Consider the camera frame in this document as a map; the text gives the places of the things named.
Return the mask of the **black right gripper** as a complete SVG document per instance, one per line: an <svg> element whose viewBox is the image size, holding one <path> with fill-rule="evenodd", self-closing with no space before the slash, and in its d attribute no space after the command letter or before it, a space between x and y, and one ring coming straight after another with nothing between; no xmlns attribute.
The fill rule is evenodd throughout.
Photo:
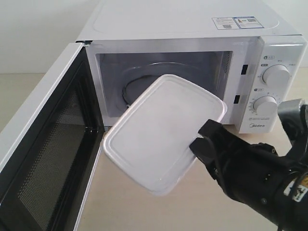
<svg viewBox="0 0 308 231"><path fill-rule="evenodd" d="M286 159L266 143L249 144L224 126L208 119L189 148L209 173L218 171L219 183L238 202L273 200L286 176Z"/></svg>

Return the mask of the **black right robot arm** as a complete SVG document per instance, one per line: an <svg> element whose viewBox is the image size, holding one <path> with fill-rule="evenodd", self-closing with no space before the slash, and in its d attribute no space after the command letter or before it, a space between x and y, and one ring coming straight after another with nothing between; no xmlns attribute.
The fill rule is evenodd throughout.
<svg viewBox="0 0 308 231"><path fill-rule="evenodd" d="M247 205L280 231L307 230L308 163L295 154L300 143L279 156L273 146L250 144L211 119L198 133L189 148L230 199Z"/></svg>

